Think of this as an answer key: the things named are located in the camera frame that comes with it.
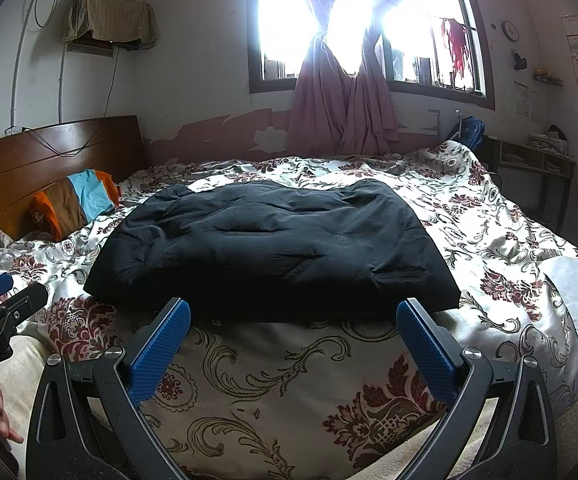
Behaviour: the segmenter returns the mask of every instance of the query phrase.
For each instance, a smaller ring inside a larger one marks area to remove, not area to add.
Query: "floral pattern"
[[[505,199],[464,146],[445,142],[406,156],[279,158],[169,164],[120,183],[121,206],[54,243],[0,235],[0,273],[14,291],[44,283],[48,306],[20,326],[70,360],[95,358],[149,322],[83,290],[111,231],[171,184],[195,192],[269,179],[331,189],[362,178],[388,184],[414,210],[462,291],[434,315],[463,346],[487,357],[537,359],[554,415],[578,400],[578,335],[539,263],[578,249]],[[256,298],[273,308],[274,298]],[[199,478],[331,480],[354,472],[430,424],[442,410],[397,327],[368,320],[298,324],[218,321],[192,326],[154,397],[141,403],[168,452]]]

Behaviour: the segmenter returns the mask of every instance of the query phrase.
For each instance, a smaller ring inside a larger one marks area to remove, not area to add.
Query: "headboard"
[[[92,169],[110,173],[115,182],[143,170],[144,149],[136,116],[107,117],[37,128],[0,139],[0,229],[14,240],[37,229],[29,213],[31,196],[72,173]]]

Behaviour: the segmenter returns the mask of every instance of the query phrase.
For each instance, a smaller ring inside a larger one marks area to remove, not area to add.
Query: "pink curtain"
[[[389,141],[399,140],[389,89],[375,46],[386,11],[403,0],[373,0],[373,19],[365,30],[362,64],[352,82],[347,125],[337,153],[382,155],[390,151]]]
[[[289,150],[300,156],[334,155],[347,124],[351,79],[324,42],[335,0],[307,0],[319,33],[298,76],[289,119]]]

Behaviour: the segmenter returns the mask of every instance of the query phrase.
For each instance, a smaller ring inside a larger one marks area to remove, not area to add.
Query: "wall clock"
[[[520,34],[516,26],[511,22],[502,22],[502,31],[509,41],[514,43],[520,39]]]

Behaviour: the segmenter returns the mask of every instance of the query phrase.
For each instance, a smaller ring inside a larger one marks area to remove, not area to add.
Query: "screw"
[[[47,365],[48,366],[59,365],[61,361],[62,361],[62,357],[60,357],[59,354],[51,354],[49,357],[47,357]]]
[[[538,361],[536,361],[535,358],[531,357],[531,355],[523,357],[523,361],[530,368],[536,368],[538,366]]]
[[[464,354],[467,357],[467,359],[471,359],[472,361],[477,361],[478,359],[482,358],[482,352],[479,349],[474,348],[473,346],[465,348]]]
[[[122,348],[119,346],[112,346],[104,352],[104,357],[107,359],[118,359],[122,355]]]

